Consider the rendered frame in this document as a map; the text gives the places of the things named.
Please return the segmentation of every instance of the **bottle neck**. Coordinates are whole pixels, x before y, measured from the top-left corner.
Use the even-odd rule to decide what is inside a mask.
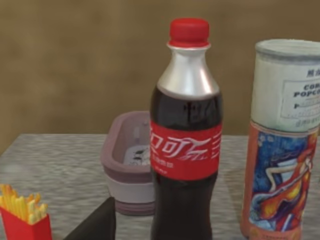
[[[210,46],[182,48],[169,45],[172,58],[157,83],[164,94],[183,100],[203,100],[219,92],[206,64]]]

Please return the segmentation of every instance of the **red french fry box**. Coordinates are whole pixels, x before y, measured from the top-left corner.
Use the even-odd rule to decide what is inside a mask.
[[[2,222],[7,240],[52,240],[50,217],[30,225],[0,207]]]

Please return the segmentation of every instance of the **pink container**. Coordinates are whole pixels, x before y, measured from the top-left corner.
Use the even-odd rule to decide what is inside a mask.
[[[115,209],[124,215],[154,212],[154,186],[150,172],[150,116],[134,111],[118,116],[104,142],[101,163]]]

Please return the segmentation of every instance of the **soda bottle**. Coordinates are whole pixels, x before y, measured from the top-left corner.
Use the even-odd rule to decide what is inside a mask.
[[[171,62],[150,107],[155,188],[152,240],[211,240],[210,201],[218,175],[222,96],[206,64],[209,24],[170,25]]]
[[[320,122],[320,43],[256,44],[241,231],[300,240]]]

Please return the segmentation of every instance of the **red label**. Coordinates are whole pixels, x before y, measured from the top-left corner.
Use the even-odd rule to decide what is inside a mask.
[[[218,171],[222,125],[200,130],[173,130],[150,123],[152,168],[170,179],[198,180]]]

